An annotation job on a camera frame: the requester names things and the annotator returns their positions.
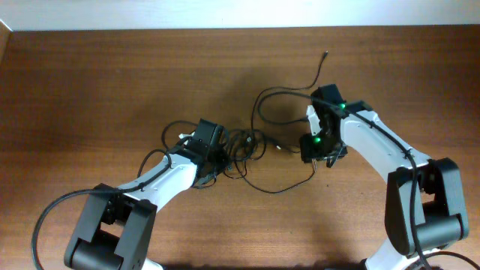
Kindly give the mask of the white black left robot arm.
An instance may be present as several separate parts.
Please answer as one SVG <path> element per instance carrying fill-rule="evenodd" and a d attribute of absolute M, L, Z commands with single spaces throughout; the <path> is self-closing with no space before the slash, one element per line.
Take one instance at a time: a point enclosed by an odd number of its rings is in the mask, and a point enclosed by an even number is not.
<path fill-rule="evenodd" d="M 177 194 L 204 185 L 230 165 L 222 145 L 176 146 L 121 193 L 99 184 L 88 196 L 64 253 L 71 269 L 160 269 L 147 257 L 157 213 Z"/>

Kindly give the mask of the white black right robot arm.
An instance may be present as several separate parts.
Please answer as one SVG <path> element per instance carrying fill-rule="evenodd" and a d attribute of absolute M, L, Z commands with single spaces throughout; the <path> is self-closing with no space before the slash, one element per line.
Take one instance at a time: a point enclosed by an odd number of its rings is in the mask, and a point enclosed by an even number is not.
<path fill-rule="evenodd" d="M 448 254 L 469 235 L 461 173 L 452 159 L 434 160 L 416 150 L 363 101 L 313 99 L 306 119 L 310 133 L 300 139 L 305 163 L 330 167 L 353 149 L 387 184 L 387 238 L 359 269 L 427 267 L 429 257 Z"/>

